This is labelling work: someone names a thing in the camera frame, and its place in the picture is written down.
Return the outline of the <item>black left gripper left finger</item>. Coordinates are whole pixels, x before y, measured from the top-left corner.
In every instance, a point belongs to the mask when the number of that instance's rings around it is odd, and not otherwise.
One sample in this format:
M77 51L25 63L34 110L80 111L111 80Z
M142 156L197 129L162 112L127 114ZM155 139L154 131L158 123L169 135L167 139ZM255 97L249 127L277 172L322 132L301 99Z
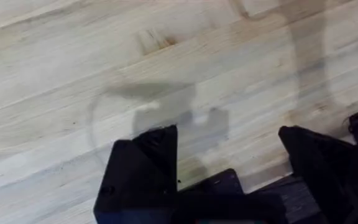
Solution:
M175 125L117 140L94 205L96 222L169 223L162 200L177 192L177 148Z

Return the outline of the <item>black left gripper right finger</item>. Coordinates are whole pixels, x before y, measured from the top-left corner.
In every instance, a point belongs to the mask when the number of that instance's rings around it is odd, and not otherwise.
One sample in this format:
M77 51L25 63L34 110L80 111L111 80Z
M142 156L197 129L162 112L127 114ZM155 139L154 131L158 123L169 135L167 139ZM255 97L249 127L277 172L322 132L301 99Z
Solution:
M358 144L299 126L278 135L327 222L358 223Z

